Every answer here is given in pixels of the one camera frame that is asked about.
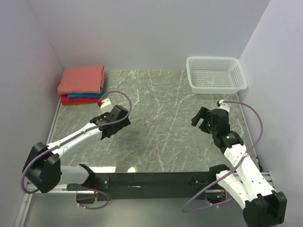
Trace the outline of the salmon pink t shirt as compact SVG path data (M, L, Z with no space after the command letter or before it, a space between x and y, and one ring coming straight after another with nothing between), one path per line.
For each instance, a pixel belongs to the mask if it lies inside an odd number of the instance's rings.
M57 88L58 94L99 94L104 85L105 74L104 65L66 69Z

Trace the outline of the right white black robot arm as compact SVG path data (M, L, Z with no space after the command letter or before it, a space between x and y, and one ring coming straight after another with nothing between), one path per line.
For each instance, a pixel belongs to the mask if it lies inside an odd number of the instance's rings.
M211 167L206 188L224 188L242 208L249 227L282 224L287 198L267 182L248 154L242 138L230 129L229 110L226 104L213 110L201 107L191 120L192 126L202 121L199 129L212 135L215 146L232 165L232 169L225 165Z

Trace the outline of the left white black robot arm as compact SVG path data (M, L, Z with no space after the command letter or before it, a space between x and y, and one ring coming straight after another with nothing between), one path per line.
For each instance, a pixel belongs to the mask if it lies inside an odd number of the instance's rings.
M49 144L36 143L22 169L22 190L31 193L24 184L24 180L28 179L36 187L34 192L47 193L61 184L73 184L82 190L95 191L96 174L88 166L63 166L62 161L89 144L110 138L130 125L128 117L129 112L124 110L104 113L63 139Z

